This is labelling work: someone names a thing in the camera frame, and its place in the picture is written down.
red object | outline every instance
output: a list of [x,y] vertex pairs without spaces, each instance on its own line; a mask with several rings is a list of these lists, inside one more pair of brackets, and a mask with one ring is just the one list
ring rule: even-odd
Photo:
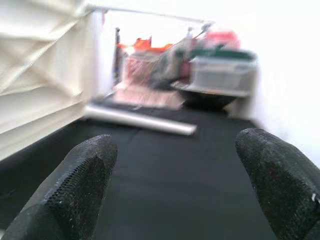
[[207,45],[226,44],[233,49],[240,48],[240,40],[233,31],[209,31],[204,38]]
[[118,48],[120,48],[120,49],[125,49],[125,48],[127,48],[127,45],[124,45],[124,44],[122,44],[122,43],[118,43]]
[[126,61],[124,83],[127,86],[147,86],[155,62],[135,56],[129,56]]
[[184,61],[181,65],[180,70],[180,81],[189,84],[191,75],[191,63],[189,61]]

silver tube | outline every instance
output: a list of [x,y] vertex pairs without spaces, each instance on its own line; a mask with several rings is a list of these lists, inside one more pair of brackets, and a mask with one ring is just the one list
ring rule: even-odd
[[193,124],[92,104],[85,107],[84,117],[181,135],[192,135],[197,129],[197,126]]
[[3,229],[0,229],[0,239],[5,235],[6,231]]

gray bin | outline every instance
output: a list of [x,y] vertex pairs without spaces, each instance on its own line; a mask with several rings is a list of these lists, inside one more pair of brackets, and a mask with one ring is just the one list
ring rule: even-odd
[[257,68],[256,61],[198,56],[191,63],[190,87],[226,96],[250,95]]

shelf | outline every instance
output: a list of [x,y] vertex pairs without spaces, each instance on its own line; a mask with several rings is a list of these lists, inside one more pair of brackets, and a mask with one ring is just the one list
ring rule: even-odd
[[32,4],[68,16],[72,16],[76,11],[76,9],[72,5],[68,5],[68,2],[66,2],[65,0],[33,0]]
[[35,68],[35,67],[32,67],[32,69],[30,69],[30,71],[32,73],[34,73],[35,75],[45,79],[49,86],[55,87],[56,89],[60,90],[66,97],[76,98],[82,93],[82,91],[79,91],[79,92],[70,91],[63,84],[61,84],[58,81],[56,81],[55,79],[53,79],[52,76],[50,76],[48,74],[48,72],[46,72],[46,71],[41,71],[40,69]]
[[75,104],[80,103],[80,101],[66,101],[65,103],[56,103],[51,106],[42,106],[39,103],[39,108],[35,112],[29,112],[28,114],[15,117],[14,119],[7,119],[0,123],[0,135],[12,129],[21,127],[25,124],[33,122],[37,119],[43,118],[47,115],[53,114],[55,112],[69,108]]
[[49,87],[50,85],[46,83],[40,83],[40,84],[31,84],[29,86],[21,86],[21,87],[15,87],[14,89],[7,89],[5,90],[0,96],[6,96],[10,94],[19,94],[19,93],[24,93],[24,92],[29,92],[38,88],[44,88],[44,87]]
[[30,68],[30,66],[34,64],[39,57],[41,57],[51,46],[53,46],[54,43],[55,42],[51,42],[45,46],[41,46],[29,54],[25,59],[19,59],[20,62],[26,63],[21,64],[19,62],[17,65],[8,68],[6,72],[1,75],[3,81],[0,84],[0,96],[16,79],[18,79],[28,68]]
[[83,116],[83,104],[65,105],[0,134],[0,160],[35,143]]
[[26,39],[26,40],[35,40],[39,42],[54,42],[61,38],[67,31],[69,31],[79,20],[75,19],[66,24],[62,27],[58,27],[57,29],[43,34],[33,34],[29,31],[23,30],[13,30],[8,28],[7,26],[0,25],[0,38],[3,39]]

white wall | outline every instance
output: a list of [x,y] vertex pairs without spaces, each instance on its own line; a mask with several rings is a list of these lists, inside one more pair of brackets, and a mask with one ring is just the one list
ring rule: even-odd
[[270,5],[272,17],[260,11],[256,22],[261,69],[251,116],[320,167],[320,17],[309,1]]

